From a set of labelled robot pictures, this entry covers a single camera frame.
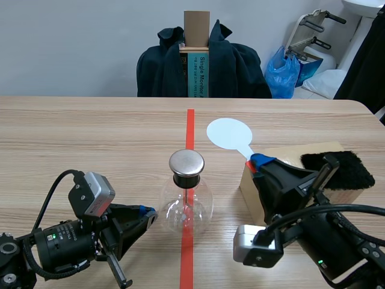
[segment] blue plastic bag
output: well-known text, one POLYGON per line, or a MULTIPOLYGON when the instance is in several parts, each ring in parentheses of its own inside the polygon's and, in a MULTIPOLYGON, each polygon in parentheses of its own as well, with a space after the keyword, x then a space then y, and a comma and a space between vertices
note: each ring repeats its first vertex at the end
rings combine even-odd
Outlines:
POLYGON ((281 46, 270 59, 265 75, 273 98, 292 98, 299 74, 300 63, 295 56, 285 59, 285 48, 281 46))

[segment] white paper circle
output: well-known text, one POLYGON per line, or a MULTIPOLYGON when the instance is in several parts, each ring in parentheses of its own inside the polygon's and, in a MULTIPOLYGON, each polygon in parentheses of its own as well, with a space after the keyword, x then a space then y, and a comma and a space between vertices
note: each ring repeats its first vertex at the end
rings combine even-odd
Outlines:
POLYGON ((207 136, 220 148, 239 151, 253 139, 251 129, 236 119, 216 119, 207 127, 207 136))

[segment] white wall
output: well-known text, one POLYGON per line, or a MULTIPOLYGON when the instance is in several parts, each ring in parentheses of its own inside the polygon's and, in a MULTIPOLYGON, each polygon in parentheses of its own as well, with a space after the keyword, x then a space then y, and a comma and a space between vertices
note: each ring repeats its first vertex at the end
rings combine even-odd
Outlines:
POLYGON ((299 16, 319 7, 348 18, 322 38, 340 58, 358 21, 340 0, 0 0, 0 95, 135 96, 139 56, 157 32, 183 26, 183 10, 210 10, 211 26, 229 27, 264 69, 299 16))

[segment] red strip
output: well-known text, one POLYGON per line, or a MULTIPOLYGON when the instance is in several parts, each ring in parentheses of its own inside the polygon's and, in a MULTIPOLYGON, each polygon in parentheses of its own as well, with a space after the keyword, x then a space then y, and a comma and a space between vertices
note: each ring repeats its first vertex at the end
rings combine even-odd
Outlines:
POLYGON ((251 161, 247 161, 246 162, 246 166, 251 170, 252 173, 256 173, 257 172, 255 167, 253 167, 253 165, 251 164, 251 161))
MULTIPOLYGON (((194 149, 195 112, 187 110, 186 149, 194 149)), ((189 206, 194 206, 194 189, 187 192, 189 206)), ((183 213, 187 216, 183 221, 182 246, 180 248, 180 280, 179 289, 194 288, 194 212, 183 206, 183 213)))
POLYGON ((194 149, 195 112, 187 110, 186 149, 194 149))

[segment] black jacket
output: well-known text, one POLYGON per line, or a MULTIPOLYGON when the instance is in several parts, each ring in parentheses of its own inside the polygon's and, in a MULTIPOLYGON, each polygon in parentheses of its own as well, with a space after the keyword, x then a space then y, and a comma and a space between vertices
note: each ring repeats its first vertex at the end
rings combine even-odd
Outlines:
MULTIPOLYGON (((209 97, 271 98, 257 52, 225 40, 231 33, 219 20, 211 31, 209 97)), ((187 97, 179 55, 179 44, 184 41, 183 29, 167 28, 159 32, 158 37, 159 46, 149 48, 138 61, 138 97, 187 97)))
POLYGON ((385 6, 378 12, 368 35, 350 65, 334 99, 350 99, 372 113, 385 106, 385 6))

